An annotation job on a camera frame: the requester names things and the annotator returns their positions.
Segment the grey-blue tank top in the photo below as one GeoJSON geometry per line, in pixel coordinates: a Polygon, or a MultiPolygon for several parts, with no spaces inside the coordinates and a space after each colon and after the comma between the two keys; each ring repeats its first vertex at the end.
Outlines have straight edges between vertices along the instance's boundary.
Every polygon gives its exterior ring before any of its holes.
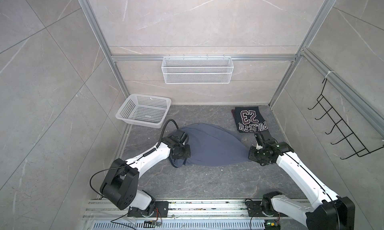
{"type": "Polygon", "coordinates": [[[189,165],[227,166],[249,161],[249,150],[242,143],[242,136],[220,126],[196,123],[181,128],[189,139],[189,158],[172,159],[175,168],[189,165]]]}

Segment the navy red-trimmed tank top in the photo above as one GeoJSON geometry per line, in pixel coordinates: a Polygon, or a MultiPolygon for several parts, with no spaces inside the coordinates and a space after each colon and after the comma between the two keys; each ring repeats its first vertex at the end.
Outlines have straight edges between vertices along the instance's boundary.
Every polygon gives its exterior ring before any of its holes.
{"type": "Polygon", "coordinates": [[[268,131],[268,125],[258,106],[236,107],[232,110],[237,131],[240,133],[268,131]]]}

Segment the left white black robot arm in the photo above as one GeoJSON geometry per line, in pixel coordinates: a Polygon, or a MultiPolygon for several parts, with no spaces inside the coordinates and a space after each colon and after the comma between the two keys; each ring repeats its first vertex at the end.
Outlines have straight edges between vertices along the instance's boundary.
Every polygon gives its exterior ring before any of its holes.
{"type": "Polygon", "coordinates": [[[191,156],[189,137],[182,130],[176,130],[170,136],[162,138],[152,148],[143,153],[122,160],[113,161],[100,186],[100,194],[113,203],[119,210],[133,208],[149,217],[155,210],[155,198],[138,190],[140,177],[150,168],[167,158],[186,159],[191,156]]]}

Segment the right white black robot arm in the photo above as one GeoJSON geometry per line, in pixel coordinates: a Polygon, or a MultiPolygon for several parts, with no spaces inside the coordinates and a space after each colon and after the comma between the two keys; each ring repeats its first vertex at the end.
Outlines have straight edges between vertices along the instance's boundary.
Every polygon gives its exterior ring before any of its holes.
{"type": "Polygon", "coordinates": [[[302,190],[309,204],[289,199],[280,192],[263,196],[259,208],[245,200],[250,211],[261,212],[266,217],[283,214],[301,223],[309,230],[352,230],[355,227],[355,204],[348,197],[340,197],[328,188],[300,160],[285,142],[252,146],[249,159],[266,166],[277,164],[302,190]]]}

